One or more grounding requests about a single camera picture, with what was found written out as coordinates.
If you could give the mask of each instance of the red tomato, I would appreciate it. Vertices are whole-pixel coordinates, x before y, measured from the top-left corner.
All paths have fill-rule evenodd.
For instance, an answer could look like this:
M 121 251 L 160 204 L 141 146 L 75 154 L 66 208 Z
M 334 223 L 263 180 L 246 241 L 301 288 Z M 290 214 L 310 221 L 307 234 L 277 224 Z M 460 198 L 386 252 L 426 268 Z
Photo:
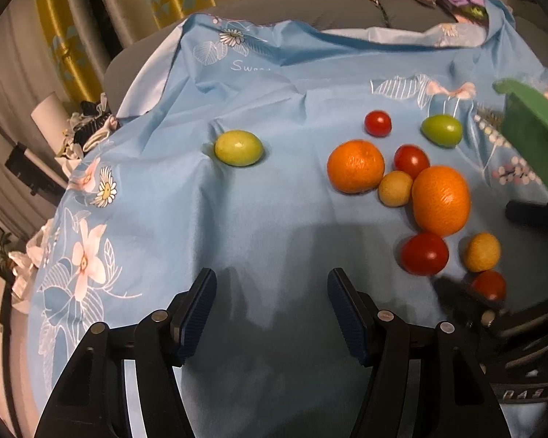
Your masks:
M 436 275 L 449 261 L 445 241 L 432 232 L 422 232 L 408 240 L 400 253 L 400 264 L 412 275 Z
M 383 110 L 374 110 L 365 116 L 365 129 L 374 137 L 386 137 L 392 131 L 392 119 Z
M 418 146 L 402 145 L 394 155 L 394 166 L 398 171 L 408 173 L 412 179 L 416 179 L 423 169 L 430 166 L 430 161 Z
M 477 275 L 471 286 L 488 300 L 503 301 L 506 299 L 506 281 L 499 273 L 493 270 L 488 270 Z

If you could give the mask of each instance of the green fruit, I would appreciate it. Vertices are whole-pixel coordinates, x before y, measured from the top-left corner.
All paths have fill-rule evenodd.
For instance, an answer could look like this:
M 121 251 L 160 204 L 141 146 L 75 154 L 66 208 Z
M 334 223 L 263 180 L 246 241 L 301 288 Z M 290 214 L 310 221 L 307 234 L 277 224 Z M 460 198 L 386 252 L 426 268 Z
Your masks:
M 215 142 L 215 156 L 231 166 L 252 165 L 263 153 L 260 139 L 243 130 L 225 132 Z
M 420 131 L 434 144 L 447 148 L 454 148 L 463 139 L 463 126 L 446 114 L 429 116 Z

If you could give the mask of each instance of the blue fabric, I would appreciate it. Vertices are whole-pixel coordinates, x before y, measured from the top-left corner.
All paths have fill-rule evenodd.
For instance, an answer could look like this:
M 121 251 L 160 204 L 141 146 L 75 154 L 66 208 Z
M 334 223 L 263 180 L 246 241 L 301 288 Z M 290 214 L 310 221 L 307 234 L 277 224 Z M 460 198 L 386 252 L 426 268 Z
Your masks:
M 387 170 L 396 149 L 413 143 L 433 165 L 464 175 L 471 218 L 446 238 L 446 273 L 462 278 L 459 242 L 489 231 L 503 246 L 510 308 L 547 298 L 548 237 L 508 224 L 503 210 L 509 199 L 546 201 L 548 192 L 477 108 L 503 108 L 495 80 L 548 87 L 548 71 L 505 8 L 490 0 L 487 9 L 487 41 L 461 49 L 378 45 L 296 22 L 187 20 L 168 78 L 146 75 L 154 90 L 163 84 L 160 101 L 90 153 L 57 209 L 28 321 L 39 410 L 92 322 L 136 323 L 209 267 L 217 297 L 196 355 L 177 372 L 196 436 L 348 436 L 369 370 L 348 355 L 326 297 L 329 270 L 343 267 L 357 289 L 410 323 L 444 318 L 430 281 L 397 265 L 397 246 L 416 232 L 408 210 L 329 184 L 329 154 L 354 138 L 372 141 Z M 364 132 L 373 109 L 392 116 L 387 138 Z M 420 134 L 427 115 L 443 112 L 465 127 L 456 149 Z M 257 165 L 214 157 L 215 139 L 236 129 L 263 141 Z M 133 364 L 127 389 L 140 438 Z M 506 409 L 514 436 L 527 436 L 539 410 Z M 410 403 L 402 436 L 413 414 Z

